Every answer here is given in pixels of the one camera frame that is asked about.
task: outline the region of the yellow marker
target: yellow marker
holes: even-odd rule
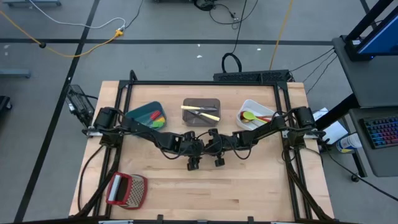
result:
[[[164,119],[164,117],[162,116],[162,117],[156,119],[155,121],[160,121],[160,122],[164,123],[164,122],[166,122],[166,119]]]

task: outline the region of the red cheese grater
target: red cheese grater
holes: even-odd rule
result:
[[[136,174],[116,172],[109,183],[106,203],[125,209],[141,208],[147,193],[147,179]]]

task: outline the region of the spray can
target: spray can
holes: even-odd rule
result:
[[[360,147],[362,147],[362,144],[356,133],[350,134],[336,143],[336,148],[341,153],[354,153]]]

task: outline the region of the gray carpet floor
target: gray carpet floor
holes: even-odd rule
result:
[[[62,7],[41,6],[60,21],[85,23],[93,2],[68,0],[62,1]],[[228,5],[239,17],[243,1],[219,2]],[[248,1],[246,14],[254,2]],[[369,7],[375,2],[367,0]],[[113,17],[123,17],[129,22],[139,3],[136,0],[101,0],[93,25],[103,24]],[[260,0],[253,14],[244,21],[240,39],[276,40],[288,5],[289,0]],[[397,5],[394,1],[388,11]],[[8,8],[0,4],[0,9],[37,38],[78,40],[83,32],[82,27],[58,25],[29,6]],[[330,41],[347,34],[364,15],[360,0],[296,0],[282,36],[282,40],[292,42],[279,46],[273,69],[296,68],[331,48],[330,45],[303,44],[296,40]],[[214,17],[225,22],[230,20],[222,8],[214,11]],[[119,26],[120,22],[115,21],[103,29],[90,29],[88,39],[108,39]],[[0,40],[25,38],[3,17],[0,17],[0,27]],[[120,39],[234,40],[236,34],[231,26],[214,23],[208,12],[199,11],[188,1],[163,0],[156,4],[144,0],[139,17]],[[14,105],[0,123],[0,223],[6,223],[14,220],[72,59],[54,55],[36,44],[0,43],[0,68],[26,68],[32,72],[30,79],[0,78],[0,95],[10,96]],[[78,46],[77,43],[49,45],[66,54],[74,54]],[[85,44],[83,51],[93,46]],[[140,80],[212,80],[214,73],[221,72],[222,56],[233,47],[229,44],[151,44],[139,41],[129,45],[105,45],[79,60],[72,83],[79,84],[87,94],[97,95],[102,81],[126,79],[130,69],[134,69]],[[273,50],[274,45],[271,44],[245,44],[239,45],[235,54],[241,59],[244,71],[268,70]],[[302,82],[319,63],[294,72],[296,81]],[[226,61],[226,68],[231,72],[236,70],[232,60]],[[325,64],[305,82],[307,90],[324,68]],[[350,94],[349,83],[340,63],[335,60],[308,94],[308,102],[313,110],[331,109]],[[81,128],[64,105],[25,221],[68,215],[86,144]],[[355,170],[351,156],[335,157]],[[337,218],[347,222],[396,223],[396,202],[363,183],[352,182],[350,175],[327,155],[323,155],[323,159]],[[364,163],[368,181],[398,196],[398,177],[377,178],[366,159]]]

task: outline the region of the green marker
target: green marker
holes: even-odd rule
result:
[[[154,121],[154,122],[152,122],[152,128],[161,128],[161,127],[163,127],[163,125],[164,125],[164,122],[161,122],[161,121]]]

